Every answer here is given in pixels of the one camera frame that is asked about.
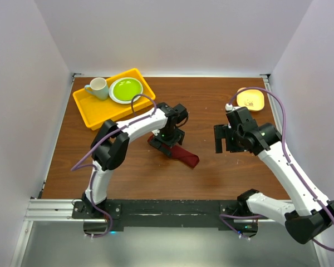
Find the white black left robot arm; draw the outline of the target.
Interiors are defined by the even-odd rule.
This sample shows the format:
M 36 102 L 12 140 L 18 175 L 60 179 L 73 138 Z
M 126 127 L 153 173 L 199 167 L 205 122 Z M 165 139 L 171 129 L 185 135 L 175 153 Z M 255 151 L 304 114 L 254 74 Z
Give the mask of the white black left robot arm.
M 91 144 L 92 174 L 82 196 L 85 213 L 98 218 L 107 212 L 104 209 L 106 190 L 114 170 L 124 162 L 130 143 L 151 132 L 148 143 L 171 158 L 172 149 L 183 143 L 185 133 L 180 126 L 188 117 L 183 105 L 170 107 L 163 102 L 129 120 L 105 121 Z

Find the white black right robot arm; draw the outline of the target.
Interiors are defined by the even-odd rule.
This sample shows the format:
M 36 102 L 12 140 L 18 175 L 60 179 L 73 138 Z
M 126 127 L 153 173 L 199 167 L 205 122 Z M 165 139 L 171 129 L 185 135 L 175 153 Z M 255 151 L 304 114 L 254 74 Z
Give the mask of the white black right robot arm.
M 290 236 L 306 244 L 334 222 L 334 200 L 330 200 L 309 179 L 291 155 L 282 135 L 271 124 L 258 126 L 246 107 L 225 107 L 228 124 L 214 126 L 215 151 L 222 152 L 225 140 L 229 152 L 250 152 L 257 156 L 281 183 L 291 203 L 250 189 L 237 198 L 235 215 L 229 218 L 255 219 L 264 216 L 285 226 Z

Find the dark red cloth napkin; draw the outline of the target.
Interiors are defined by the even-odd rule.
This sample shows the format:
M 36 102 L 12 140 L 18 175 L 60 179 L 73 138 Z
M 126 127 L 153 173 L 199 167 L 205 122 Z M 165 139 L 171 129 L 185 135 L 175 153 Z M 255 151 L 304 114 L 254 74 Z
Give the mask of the dark red cloth napkin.
M 162 152 L 165 156 L 170 159 L 178 160 L 192 169 L 197 166 L 200 159 L 197 155 L 185 150 L 181 146 L 174 145 L 169 147 L 166 144 L 161 143 L 154 135 L 148 138 L 148 144 L 158 151 Z

